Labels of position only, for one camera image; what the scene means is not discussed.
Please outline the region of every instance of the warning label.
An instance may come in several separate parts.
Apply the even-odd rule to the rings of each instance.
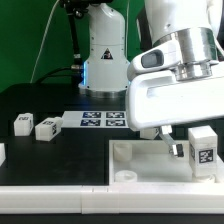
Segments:
[[[110,53],[109,48],[106,49],[106,51],[104,52],[103,56],[101,59],[106,59],[106,60],[113,60],[113,57]]]

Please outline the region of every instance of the small white block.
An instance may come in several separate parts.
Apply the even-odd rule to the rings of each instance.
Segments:
[[[36,140],[50,141],[61,132],[61,117],[47,118],[35,127]]]
[[[140,130],[140,138],[153,140],[159,134],[158,128],[147,128]]]
[[[189,164],[195,177],[216,174],[217,135],[210,126],[188,129]]]
[[[132,144],[128,142],[114,143],[114,159],[127,162],[132,159]]]
[[[19,114],[14,122],[15,136],[29,136],[33,129],[33,114]]]
[[[5,161],[5,145],[4,144],[0,144],[0,166],[3,164],[3,162]]]

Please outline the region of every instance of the black table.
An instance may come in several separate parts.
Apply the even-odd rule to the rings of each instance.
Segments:
[[[1,186],[108,185],[108,144],[112,139],[139,139],[128,128],[63,128],[50,142],[15,137],[13,122],[20,113],[33,113],[35,125],[64,111],[124,111],[125,99],[97,99],[80,95],[68,84],[18,84],[0,94],[0,142],[7,144],[7,159],[0,169]],[[187,128],[209,124],[219,135],[222,155],[223,120],[173,128],[174,139],[187,139]],[[223,223],[224,215],[1,215],[0,223]]]

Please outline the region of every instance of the white cube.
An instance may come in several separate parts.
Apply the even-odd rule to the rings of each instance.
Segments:
[[[217,135],[210,126],[188,129],[189,163],[195,177],[216,174]]]
[[[1,143],[0,144],[0,166],[3,164],[5,159],[6,159],[6,156],[5,156],[5,145]]]
[[[14,122],[15,136],[29,136],[33,129],[33,114],[19,114]]]
[[[50,141],[61,132],[63,119],[60,117],[47,118],[35,127],[36,140]]]

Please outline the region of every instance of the cable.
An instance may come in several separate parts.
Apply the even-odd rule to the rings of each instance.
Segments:
[[[74,77],[74,75],[51,75],[51,76],[47,76],[47,77],[43,77],[41,79],[38,79],[36,81],[36,84],[42,83],[47,78],[54,78],[54,77],[58,77],[58,78],[60,78],[60,77]]]
[[[214,40],[215,40],[215,45],[216,45],[217,49],[219,50],[220,54],[224,57],[224,50],[222,49],[221,45],[219,44],[219,42],[215,36],[214,36]]]
[[[126,37],[125,37],[125,56],[126,56],[126,58],[128,58],[129,10],[130,10],[130,0],[127,1],[127,22],[126,22]]]
[[[41,56],[41,53],[43,51],[44,43],[45,43],[45,40],[46,40],[46,37],[47,37],[47,34],[48,34],[48,30],[49,30],[49,27],[50,27],[50,24],[51,24],[51,20],[52,20],[55,9],[56,9],[57,5],[59,4],[59,2],[60,2],[60,0],[57,0],[55,2],[54,6],[51,10],[50,16],[48,18],[48,22],[47,22],[47,25],[46,25],[46,28],[45,28],[45,31],[44,31],[43,39],[42,39],[40,50],[39,50],[39,53],[38,53],[38,56],[37,56],[37,59],[36,59],[35,65],[34,65],[33,73],[32,73],[31,79],[30,79],[30,83],[33,83],[34,76],[35,76],[36,69],[37,69],[37,65],[38,65],[38,62],[40,60],[40,56]]]
[[[56,77],[56,76],[59,77],[60,75],[54,75],[57,72],[61,72],[61,71],[71,71],[71,70],[72,70],[71,67],[64,67],[64,68],[54,69],[53,71],[48,72],[42,78],[38,79],[35,83],[41,83],[43,80],[45,80],[46,78],[49,78],[49,77]]]

